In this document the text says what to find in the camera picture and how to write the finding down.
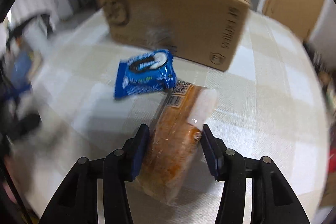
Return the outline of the orange bread package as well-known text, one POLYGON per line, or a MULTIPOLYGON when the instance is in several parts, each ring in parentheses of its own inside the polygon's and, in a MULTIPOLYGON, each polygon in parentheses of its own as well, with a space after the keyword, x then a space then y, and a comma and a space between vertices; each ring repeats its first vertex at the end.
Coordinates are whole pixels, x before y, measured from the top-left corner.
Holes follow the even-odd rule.
POLYGON ((176 199, 201 141, 203 125, 218 104, 218 93, 178 80, 150 136, 138 182, 154 199, 176 199))

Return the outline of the blue oreo package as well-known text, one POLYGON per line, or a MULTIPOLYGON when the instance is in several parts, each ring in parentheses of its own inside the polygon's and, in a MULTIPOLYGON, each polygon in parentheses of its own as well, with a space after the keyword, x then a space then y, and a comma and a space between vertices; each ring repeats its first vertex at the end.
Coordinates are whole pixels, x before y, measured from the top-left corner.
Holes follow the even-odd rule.
POLYGON ((114 98, 170 90, 177 84, 173 55, 169 50, 156 50, 119 62, 114 98))

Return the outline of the checkered tablecloth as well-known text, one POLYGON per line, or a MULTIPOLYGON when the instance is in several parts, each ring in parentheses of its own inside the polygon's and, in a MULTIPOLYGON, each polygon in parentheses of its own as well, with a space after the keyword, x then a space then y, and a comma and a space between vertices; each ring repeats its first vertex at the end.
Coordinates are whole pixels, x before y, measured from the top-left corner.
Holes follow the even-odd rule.
MULTIPOLYGON (((21 103, 21 112, 37 109, 42 123, 14 150, 14 177, 38 215, 78 158, 97 159, 122 147, 140 124, 155 123, 166 96, 114 99, 119 62, 142 50, 115 43, 101 12, 59 28, 47 45, 33 90, 21 103)), ((329 124, 301 42, 251 12, 228 71, 183 59, 174 60, 174 69, 184 81, 217 90, 207 120, 213 135, 242 156, 271 157, 313 218, 325 188, 329 124)))

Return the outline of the SF cardboard box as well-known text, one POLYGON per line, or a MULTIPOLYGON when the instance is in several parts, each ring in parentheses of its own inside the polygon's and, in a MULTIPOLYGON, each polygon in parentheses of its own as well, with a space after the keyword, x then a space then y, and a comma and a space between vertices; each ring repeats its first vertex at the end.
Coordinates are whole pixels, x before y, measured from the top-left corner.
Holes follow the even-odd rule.
POLYGON ((96 0, 115 42, 174 56, 220 71, 234 58, 249 0, 96 0))

